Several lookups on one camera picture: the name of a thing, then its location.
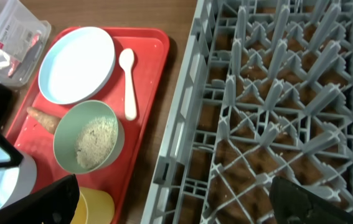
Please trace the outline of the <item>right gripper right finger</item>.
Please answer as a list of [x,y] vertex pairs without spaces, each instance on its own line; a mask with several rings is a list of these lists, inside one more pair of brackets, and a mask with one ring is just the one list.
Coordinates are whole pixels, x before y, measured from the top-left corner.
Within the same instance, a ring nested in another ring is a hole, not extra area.
[[353,215],[282,177],[275,177],[269,194],[278,224],[353,224]]

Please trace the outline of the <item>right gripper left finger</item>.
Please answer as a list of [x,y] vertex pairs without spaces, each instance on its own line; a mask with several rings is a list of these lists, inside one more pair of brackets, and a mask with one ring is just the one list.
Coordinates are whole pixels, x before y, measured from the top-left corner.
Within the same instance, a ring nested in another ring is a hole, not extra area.
[[0,209],[0,224],[71,223],[80,197],[76,175],[67,175]]

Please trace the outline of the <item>yellow plastic cup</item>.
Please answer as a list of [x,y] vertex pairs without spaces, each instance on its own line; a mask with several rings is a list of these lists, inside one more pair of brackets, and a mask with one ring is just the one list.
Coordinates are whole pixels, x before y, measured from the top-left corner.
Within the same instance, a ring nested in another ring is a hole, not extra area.
[[115,203],[110,194],[80,187],[80,197],[71,224],[110,224]]

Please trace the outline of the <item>red snack wrapper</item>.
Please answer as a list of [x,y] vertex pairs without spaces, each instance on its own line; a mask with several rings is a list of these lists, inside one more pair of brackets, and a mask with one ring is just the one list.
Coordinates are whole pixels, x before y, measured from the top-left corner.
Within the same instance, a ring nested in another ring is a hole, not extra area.
[[25,59],[28,51],[35,46],[40,39],[40,33],[33,33],[32,31],[26,31],[24,33],[24,39],[20,44],[16,45],[16,52],[10,56],[10,69],[7,73],[8,77],[14,76],[16,69]]

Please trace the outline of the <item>brown carrot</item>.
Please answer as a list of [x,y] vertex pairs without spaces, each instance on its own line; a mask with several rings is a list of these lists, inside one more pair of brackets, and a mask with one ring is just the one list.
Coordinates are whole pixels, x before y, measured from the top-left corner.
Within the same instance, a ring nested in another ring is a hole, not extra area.
[[48,133],[55,134],[61,118],[52,116],[34,107],[27,107],[29,116],[33,117]]

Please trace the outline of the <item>small light blue bowl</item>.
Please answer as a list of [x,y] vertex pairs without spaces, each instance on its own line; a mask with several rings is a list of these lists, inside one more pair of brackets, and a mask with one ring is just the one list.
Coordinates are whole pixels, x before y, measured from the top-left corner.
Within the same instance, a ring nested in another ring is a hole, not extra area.
[[19,166],[0,168],[0,209],[28,196],[37,179],[34,159],[21,153],[24,158]]

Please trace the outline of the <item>green bowl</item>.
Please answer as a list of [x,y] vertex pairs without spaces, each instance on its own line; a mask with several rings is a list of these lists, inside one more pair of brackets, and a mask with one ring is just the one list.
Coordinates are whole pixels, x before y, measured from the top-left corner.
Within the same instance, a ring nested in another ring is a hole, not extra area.
[[[84,169],[77,163],[75,142],[86,124],[102,116],[115,119],[118,123],[118,134],[115,146],[100,165],[92,169]],[[74,174],[87,174],[114,163],[120,155],[124,143],[125,131],[120,120],[116,117],[115,112],[102,101],[88,100],[74,106],[60,120],[54,134],[53,149],[57,163],[63,170]]]

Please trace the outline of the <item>white rice pile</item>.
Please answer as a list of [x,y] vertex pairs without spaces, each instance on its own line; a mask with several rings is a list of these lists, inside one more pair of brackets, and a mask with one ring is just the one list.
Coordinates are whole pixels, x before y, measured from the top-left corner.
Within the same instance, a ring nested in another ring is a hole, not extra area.
[[118,123],[109,117],[98,117],[86,124],[75,142],[77,163],[84,169],[100,165],[113,150]]

